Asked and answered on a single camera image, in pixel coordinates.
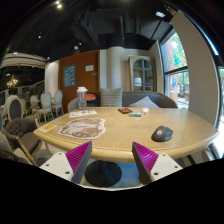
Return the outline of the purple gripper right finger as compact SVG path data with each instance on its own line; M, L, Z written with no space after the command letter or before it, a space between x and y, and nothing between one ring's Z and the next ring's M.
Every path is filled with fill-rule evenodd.
M144 185L149 184L151 182L150 173L158 159L158 154L137 142L132 144L132 154L139 172L140 182Z

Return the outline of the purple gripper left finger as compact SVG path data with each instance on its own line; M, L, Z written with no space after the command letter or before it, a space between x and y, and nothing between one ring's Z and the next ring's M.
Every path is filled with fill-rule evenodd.
M74 183L79 184L85 172L92 153L92 142L86 142L66 153L66 158L72 168Z

